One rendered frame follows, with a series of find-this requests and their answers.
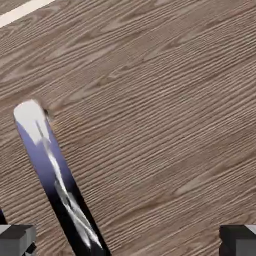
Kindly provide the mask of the wooden cabinet door front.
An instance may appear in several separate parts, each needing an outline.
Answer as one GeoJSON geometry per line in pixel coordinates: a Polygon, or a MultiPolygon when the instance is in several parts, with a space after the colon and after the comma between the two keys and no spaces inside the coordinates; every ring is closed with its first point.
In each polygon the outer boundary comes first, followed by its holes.
{"type": "Polygon", "coordinates": [[[256,224],[256,0],[0,0],[0,207],[75,256],[14,122],[51,127],[112,256],[219,256],[256,224]]]}

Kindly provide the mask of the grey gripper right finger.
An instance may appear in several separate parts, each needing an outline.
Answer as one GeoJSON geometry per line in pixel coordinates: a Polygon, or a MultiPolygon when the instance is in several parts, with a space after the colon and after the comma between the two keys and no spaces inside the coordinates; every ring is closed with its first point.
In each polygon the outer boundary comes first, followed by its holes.
{"type": "Polygon", "coordinates": [[[219,256],[256,256],[256,224],[221,225],[219,256]]]}

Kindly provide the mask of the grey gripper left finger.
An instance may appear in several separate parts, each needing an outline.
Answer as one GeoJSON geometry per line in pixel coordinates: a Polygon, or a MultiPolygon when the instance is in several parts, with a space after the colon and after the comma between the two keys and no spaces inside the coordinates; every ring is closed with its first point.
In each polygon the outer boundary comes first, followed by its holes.
{"type": "Polygon", "coordinates": [[[0,225],[0,256],[36,256],[36,236],[33,225],[0,225]]]}

